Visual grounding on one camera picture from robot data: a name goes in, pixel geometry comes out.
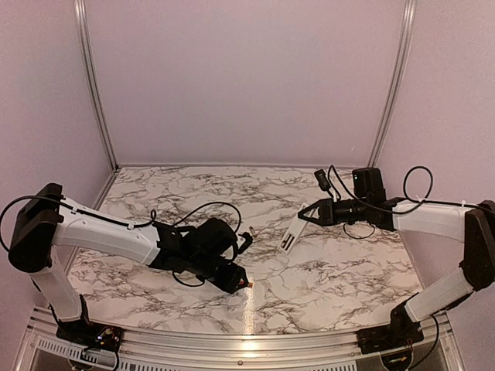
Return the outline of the orange AA battery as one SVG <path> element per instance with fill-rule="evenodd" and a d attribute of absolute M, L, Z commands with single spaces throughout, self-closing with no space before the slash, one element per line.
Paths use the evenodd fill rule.
<path fill-rule="evenodd" d="M 243 289 L 243 288 L 252 288 L 253 287 L 253 283 L 252 282 L 248 282 L 248 283 L 243 283 L 243 284 L 239 284 L 237 286 L 237 288 L 239 289 Z"/>

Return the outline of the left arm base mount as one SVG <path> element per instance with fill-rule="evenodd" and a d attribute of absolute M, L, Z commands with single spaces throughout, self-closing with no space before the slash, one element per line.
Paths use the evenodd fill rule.
<path fill-rule="evenodd" d="M 56 336 L 88 349 L 103 349 L 117 352 L 121 346 L 123 328 L 99 322 L 62 322 Z"/>

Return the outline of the white remote control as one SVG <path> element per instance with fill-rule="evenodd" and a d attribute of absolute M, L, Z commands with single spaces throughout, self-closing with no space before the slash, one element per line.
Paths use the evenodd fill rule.
<path fill-rule="evenodd" d="M 306 224 L 307 222 L 305 220 L 295 216 L 278 245 L 279 250 L 288 254 L 302 235 L 303 230 L 306 228 Z"/>

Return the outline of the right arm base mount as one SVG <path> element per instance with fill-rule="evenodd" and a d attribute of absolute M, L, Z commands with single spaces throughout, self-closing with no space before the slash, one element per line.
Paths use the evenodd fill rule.
<path fill-rule="evenodd" d="M 399 332 L 395 335 L 389 325 L 363 328 L 357 332 L 357 343 L 362 354 L 383 352 L 412 345 L 423 341 L 424 338 L 423 332 L 419 327 L 414 327 L 411 330 Z"/>

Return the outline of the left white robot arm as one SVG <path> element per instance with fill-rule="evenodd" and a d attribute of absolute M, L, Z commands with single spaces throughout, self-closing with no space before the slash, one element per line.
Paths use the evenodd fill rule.
<path fill-rule="evenodd" d="M 49 302 L 59 328 L 78 342 L 92 343 L 97 325 L 58 264 L 55 245 L 124 257 L 173 275 L 186 271 L 228 294 L 250 287 L 246 270 L 234 262 L 251 245 L 249 233 L 237 235 L 218 218 L 198 227 L 161 223 L 155 212 L 145 223 L 115 219 L 65 197 L 62 190 L 49 183 L 33 196 L 19 197 L 24 205 L 10 242 L 2 246 L 10 264 L 29 274 Z"/>

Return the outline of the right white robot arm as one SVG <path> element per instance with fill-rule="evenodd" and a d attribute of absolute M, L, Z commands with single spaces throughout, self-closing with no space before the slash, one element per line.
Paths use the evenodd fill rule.
<path fill-rule="evenodd" d="M 351 172 L 353 188 L 335 186 L 334 166 L 314 176 L 328 198 L 299 211 L 298 218 L 318 226 L 365 222 L 397 232 L 409 257 L 418 266 L 424 288 L 396 308 L 383 328 L 360 335 L 399 346 L 418 331 L 421 321 L 437 311 L 454 308 L 471 294 L 494 283 L 494 202 L 440 201 L 429 194 L 387 196 L 380 169 L 366 167 Z"/>

